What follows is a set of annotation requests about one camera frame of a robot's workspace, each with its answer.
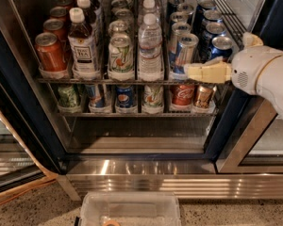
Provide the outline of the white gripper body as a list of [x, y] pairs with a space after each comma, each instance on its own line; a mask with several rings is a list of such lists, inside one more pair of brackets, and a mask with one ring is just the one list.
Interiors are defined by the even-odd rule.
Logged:
[[269, 62], [282, 57], [283, 51], [261, 45], [247, 47], [232, 59], [231, 80], [233, 85], [244, 92], [255, 95], [257, 80]]

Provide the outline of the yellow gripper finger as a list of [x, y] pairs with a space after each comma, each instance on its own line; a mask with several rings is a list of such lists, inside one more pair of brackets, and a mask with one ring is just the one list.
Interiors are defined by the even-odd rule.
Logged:
[[253, 47], [253, 46], [262, 46], [263, 41], [257, 35], [249, 33], [249, 32], [245, 32], [242, 35], [242, 44], [245, 48]]
[[206, 63], [185, 64], [184, 72], [194, 81], [223, 84], [231, 80], [232, 66], [218, 56]]

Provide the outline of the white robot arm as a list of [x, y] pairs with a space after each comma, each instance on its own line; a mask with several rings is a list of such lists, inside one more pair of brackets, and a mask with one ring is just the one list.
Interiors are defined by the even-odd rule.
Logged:
[[269, 101], [283, 120], [283, 51], [264, 45], [257, 35], [245, 32], [243, 49], [230, 63], [220, 57], [205, 64], [184, 65], [184, 73], [191, 80], [202, 83], [233, 85], [249, 95]]

